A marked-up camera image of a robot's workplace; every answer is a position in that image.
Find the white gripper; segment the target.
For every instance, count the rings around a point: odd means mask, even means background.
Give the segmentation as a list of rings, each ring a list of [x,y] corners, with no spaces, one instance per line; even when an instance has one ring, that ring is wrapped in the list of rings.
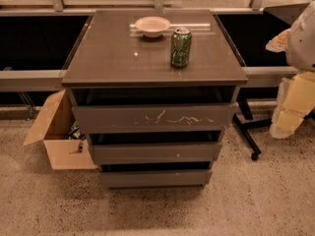
[[[286,62],[303,72],[283,78],[270,134],[285,139],[294,134],[304,117],[315,108],[315,1],[300,14],[290,29],[285,29],[266,44],[271,52],[285,52]]]

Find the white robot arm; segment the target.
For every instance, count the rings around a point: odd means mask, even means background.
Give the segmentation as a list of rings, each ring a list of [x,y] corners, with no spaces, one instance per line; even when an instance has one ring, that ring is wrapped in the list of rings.
[[[289,29],[270,40],[266,49],[285,52],[288,65],[298,70],[279,85],[270,134],[285,139],[294,134],[315,108],[315,1],[312,1]]]

